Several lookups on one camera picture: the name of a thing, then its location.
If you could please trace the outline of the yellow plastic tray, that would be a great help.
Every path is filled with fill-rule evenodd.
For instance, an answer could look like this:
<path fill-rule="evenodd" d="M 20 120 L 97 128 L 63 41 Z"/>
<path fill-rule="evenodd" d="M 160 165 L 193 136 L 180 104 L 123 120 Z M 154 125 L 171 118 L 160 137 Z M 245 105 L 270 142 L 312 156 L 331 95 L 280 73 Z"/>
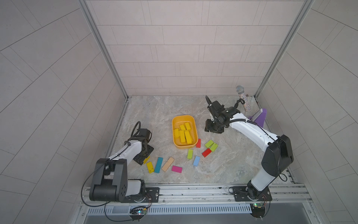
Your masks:
<path fill-rule="evenodd" d="M 199 138 L 194 117 L 191 115 L 176 116 L 172 120 L 173 142 L 178 149 L 196 147 Z"/>

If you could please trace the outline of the yellow block small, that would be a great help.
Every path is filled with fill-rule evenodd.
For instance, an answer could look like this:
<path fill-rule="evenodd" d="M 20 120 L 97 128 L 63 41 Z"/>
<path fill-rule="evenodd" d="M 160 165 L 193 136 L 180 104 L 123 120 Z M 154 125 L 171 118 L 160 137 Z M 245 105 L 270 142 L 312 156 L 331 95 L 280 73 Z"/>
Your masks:
<path fill-rule="evenodd" d="M 144 164 L 146 164 L 149 159 L 150 159 L 150 156 L 148 156 L 148 157 L 144 160 Z"/>

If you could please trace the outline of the yellow block top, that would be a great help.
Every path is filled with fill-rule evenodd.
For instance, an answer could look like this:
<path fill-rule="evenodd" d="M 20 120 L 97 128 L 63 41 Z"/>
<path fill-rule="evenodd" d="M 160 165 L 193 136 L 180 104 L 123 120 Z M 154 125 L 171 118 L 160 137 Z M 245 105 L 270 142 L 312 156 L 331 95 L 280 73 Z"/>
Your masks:
<path fill-rule="evenodd" d="M 191 130 L 191 126 L 188 122 L 185 123 L 186 130 Z"/>

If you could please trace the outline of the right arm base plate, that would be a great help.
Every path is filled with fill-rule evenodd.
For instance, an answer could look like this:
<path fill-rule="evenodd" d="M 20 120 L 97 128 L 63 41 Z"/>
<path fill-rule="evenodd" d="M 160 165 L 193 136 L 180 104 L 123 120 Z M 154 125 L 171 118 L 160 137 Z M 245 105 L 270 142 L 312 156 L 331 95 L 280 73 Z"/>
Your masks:
<path fill-rule="evenodd" d="M 234 186 L 230 187 L 229 193 L 234 196 L 236 202 L 272 201 L 268 187 L 258 191 L 255 187 Z"/>

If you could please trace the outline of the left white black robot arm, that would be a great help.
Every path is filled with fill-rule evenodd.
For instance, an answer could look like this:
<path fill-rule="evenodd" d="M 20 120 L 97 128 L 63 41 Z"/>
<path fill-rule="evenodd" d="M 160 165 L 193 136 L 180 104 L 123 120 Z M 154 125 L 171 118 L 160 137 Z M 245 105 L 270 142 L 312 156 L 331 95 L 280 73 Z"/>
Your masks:
<path fill-rule="evenodd" d="M 145 182 L 128 178 L 128 164 L 135 161 L 143 165 L 153 147 L 148 145 L 152 133 L 140 128 L 133 132 L 122 149 L 109 158 L 97 161 L 89 191 L 91 201 L 141 203 L 145 201 Z"/>

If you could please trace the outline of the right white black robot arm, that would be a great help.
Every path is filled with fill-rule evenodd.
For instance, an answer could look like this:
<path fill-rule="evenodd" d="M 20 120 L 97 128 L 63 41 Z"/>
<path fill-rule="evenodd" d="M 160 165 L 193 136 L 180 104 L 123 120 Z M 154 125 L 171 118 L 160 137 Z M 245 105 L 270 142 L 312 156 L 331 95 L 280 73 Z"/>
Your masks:
<path fill-rule="evenodd" d="M 252 140 L 264 152 L 261 169 L 248 182 L 244 191 L 250 199 L 256 200 L 293 163 L 291 140 L 284 134 L 275 135 L 249 120 L 237 109 L 237 105 L 225 108 L 218 101 L 212 102 L 208 96 L 206 101 L 211 114 L 211 119 L 206 121 L 206 132 L 221 134 L 225 128 L 231 127 Z"/>

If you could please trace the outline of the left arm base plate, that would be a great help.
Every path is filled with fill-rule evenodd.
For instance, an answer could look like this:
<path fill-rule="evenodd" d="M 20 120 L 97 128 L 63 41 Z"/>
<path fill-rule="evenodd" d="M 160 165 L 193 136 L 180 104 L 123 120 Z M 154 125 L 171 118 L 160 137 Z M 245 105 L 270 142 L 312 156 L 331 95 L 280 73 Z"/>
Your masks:
<path fill-rule="evenodd" d="M 160 188 L 146 188 L 142 195 L 126 196 L 124 203 L 157 203 Z"/>

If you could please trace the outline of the yellow block diagonal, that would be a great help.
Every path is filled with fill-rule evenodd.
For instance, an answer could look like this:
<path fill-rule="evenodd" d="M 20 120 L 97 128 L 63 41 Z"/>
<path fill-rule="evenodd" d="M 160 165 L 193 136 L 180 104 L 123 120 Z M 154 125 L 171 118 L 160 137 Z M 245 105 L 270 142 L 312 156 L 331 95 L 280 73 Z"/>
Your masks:
<path fill-rule="evenodd" d="M 188 145 L 193 143 L 193 138 L 188 130 L 185 130 L 186 142 Z"/>

